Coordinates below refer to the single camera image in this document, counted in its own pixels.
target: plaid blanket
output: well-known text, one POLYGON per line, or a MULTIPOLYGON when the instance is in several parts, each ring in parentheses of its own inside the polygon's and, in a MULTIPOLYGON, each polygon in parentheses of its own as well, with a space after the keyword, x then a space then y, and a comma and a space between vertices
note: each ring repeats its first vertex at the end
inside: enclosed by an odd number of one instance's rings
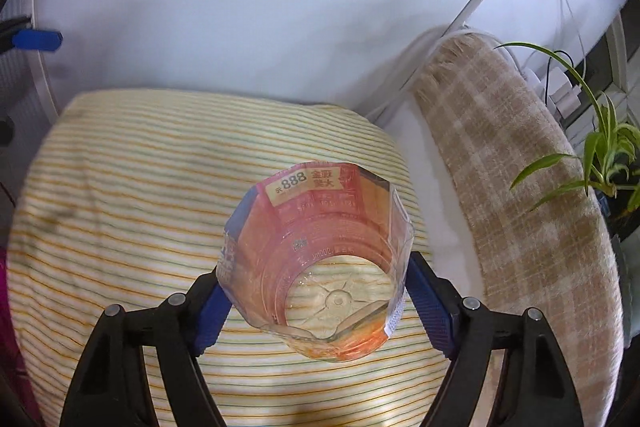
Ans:
POLYGON ((568 160, 514 177, 552 152, 573 153, 518 72, 482 39, 446 44, 424 68, 415 96, 452 176, 481 266, 489 308, 545 313, 574 378, 586 426, 603 425, 623 352, 614 254, 593 193, 574 190, 528 212, 580 178, 568 160))

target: blue object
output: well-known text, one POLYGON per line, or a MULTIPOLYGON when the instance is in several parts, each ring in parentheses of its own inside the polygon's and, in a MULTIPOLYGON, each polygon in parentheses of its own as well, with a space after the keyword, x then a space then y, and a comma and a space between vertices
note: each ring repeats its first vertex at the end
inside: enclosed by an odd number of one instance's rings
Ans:
POLYGON ((222 286, 216 284, 200 311, 200 317, 198 317, 198 329, 193 341, 193 352, 196 357, 204 353, 207 347, 216 343, 229 311, 231 311, 231 301, 222 286))
POLYGON ((62 44, 62 33, 48 30, 25 29, 18 31, 11 42, 19 50, 54 52, 62 44))
POLYGON ((409 258, 404 286, 414 302, 431 346, 442 351, 444 356, 450 359, 456 350, 452 318, 413 256, 409 258))

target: blue clip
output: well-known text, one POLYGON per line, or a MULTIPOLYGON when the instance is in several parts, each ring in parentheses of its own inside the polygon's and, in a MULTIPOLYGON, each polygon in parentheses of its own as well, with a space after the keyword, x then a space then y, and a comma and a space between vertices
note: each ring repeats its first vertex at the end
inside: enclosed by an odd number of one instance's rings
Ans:
POLYGON ((62 33, 47 30, 25 29, 18 31, 11 42, 20 50, 54 52, 62 45, 62 33))

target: black cable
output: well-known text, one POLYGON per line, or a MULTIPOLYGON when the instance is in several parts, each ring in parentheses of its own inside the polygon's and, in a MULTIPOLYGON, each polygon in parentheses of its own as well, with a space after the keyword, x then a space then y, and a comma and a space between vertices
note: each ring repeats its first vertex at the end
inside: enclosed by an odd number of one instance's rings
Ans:
MULTIPOLYGON (((562 51, 562 50, 555 51, 554 53, 556 55, 558 55, 559 53, 561 53, 562 55, 566 55, 571 61, 571 67, 574 68, 575 70, 574 60, 571 58, 571 55, 569 55, 566 51, 562 51)), ((549 73, 551 73, 551 61, 553 59, 554 59, 553 57, 549 57, 549 61, 546 64, 545 105, 548 103, 548 99, 549 99, 549 73)))
POLYGON ((0 188, 2 188, 2 192, 4 192, 4 195, 9 199, 9 201, 11 201, 12 207, 15 208, 15 200, 14 200, 14 197, 11 195, 11 192, 7 190, 7 188, 4 186, 2 182, 0 182, 0 188))

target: transparent plastic container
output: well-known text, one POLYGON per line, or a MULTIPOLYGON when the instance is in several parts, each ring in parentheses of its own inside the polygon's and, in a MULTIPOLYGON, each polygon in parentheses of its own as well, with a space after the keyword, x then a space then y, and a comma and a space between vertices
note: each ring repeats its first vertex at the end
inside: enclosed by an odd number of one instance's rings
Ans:
POLYGON ((312 359, 354 360, 402 315, 413 240, 389 182, 350 163, 299 164, 244 196, 218 280, 255 328, 312 359))

